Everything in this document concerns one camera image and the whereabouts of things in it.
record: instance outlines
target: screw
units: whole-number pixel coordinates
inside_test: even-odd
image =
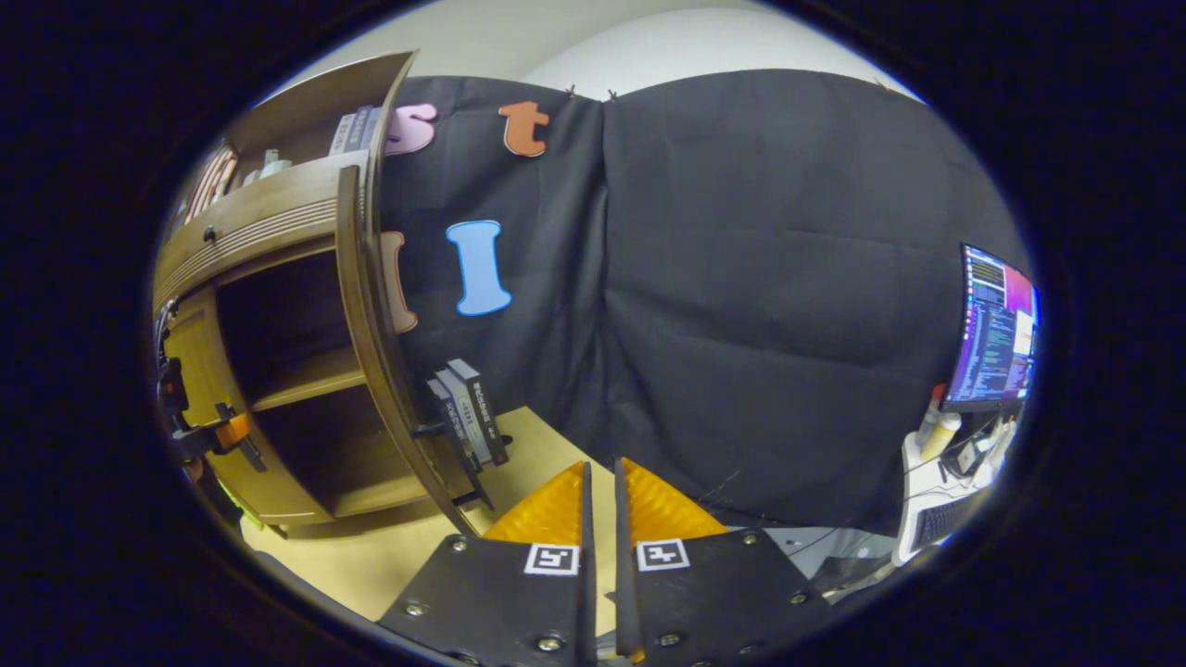
[[[565,642],[556,637],[540,637],[535,640],[535,648],[544,653],[555,653],[560,650],[560,647],[565,646]]]

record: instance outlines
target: beige floor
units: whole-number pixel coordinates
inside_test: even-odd
[[[499,415],[498,427],[515,438],[510,463],[482,474],[500,512],[578,460],[591,460],[527,407]],[[613,629],[613,474],[593,464],[593,527],[597,555],[597,634]],[[497,519],[485,506],[467,512],[483,532]],[[446,536],[455,533],[431,502],[351,516],[333,523],[293,526],[283,540],[243,520],[247,542],[274,555],[296,576],[355,612],[378,620]]]

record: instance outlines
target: wooden cabinet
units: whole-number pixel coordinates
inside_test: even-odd
[[[249,415],[267,470],[241,452],[206,459],[268,523],[432,498],[474,533],[453,502],[473,490],[460,462],[410,434],[423,420],[387,306],[374,203],[385,133],[325,157],[338,119],[361,104],[380,106],[387,127],[412,57],[332,70],[249,112],[225,135],[240,155],[231,191],[159,254],[153,301],[179,303],[165,349],[181,360],[185,418],[211,423],[219,401]],[[243,186],[267,148],[294,165]]]

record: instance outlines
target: monitor screen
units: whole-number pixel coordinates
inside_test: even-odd
[[[963,335],[943,409],[999,409],[1029,393],[1038,292],[1018,269],[978,248],[964,244],[962,263]]]

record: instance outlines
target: keyboard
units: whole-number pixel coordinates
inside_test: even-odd
[[[980,491],[957,501],[924,509],[918,513],[918,529],[914,533],[914,550],[946,538],[971,513]]]

